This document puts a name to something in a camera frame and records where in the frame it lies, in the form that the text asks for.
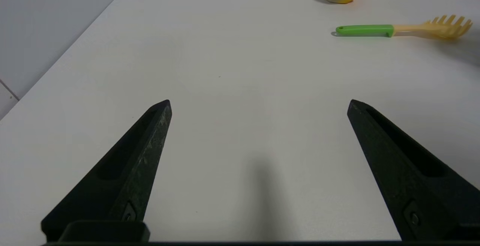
white table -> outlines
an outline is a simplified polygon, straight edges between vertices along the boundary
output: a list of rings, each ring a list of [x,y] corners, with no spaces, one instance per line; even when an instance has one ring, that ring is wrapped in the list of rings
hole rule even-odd
[[[475,25],[458,43],[343,24]],[[170,99],[151,240],[399,239],[347,118],[371,104],[480,186],[480,0],[115,0],[0,122],[0,243]]]

white wall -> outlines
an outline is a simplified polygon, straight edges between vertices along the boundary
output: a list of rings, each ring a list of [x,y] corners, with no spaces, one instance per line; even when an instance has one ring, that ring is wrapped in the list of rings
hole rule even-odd
[[[0,79],[19,98],[113,0],[0,0]]]

plastic utensil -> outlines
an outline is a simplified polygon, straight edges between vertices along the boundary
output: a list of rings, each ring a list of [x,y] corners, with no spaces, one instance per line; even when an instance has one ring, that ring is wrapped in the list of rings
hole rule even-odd
[[[465,34],[473,24],[471,20],[468,19],[465,24],[462,25],[462,22],[465,19],[463,16],[459,17],[459,19],[453,24],[452,22],[455,17],[455,15],[451,15],[451,17],[446,20],[447,15],[444,15],[441,18],[435,17],[432,21],[428,20],[424,24],[418,25],[343,25],[341,27],[337,27],[336,32],[340,35],[386,34],[387,36],[392,37],[397,32],[423,31],[443,38],[454,39]]]

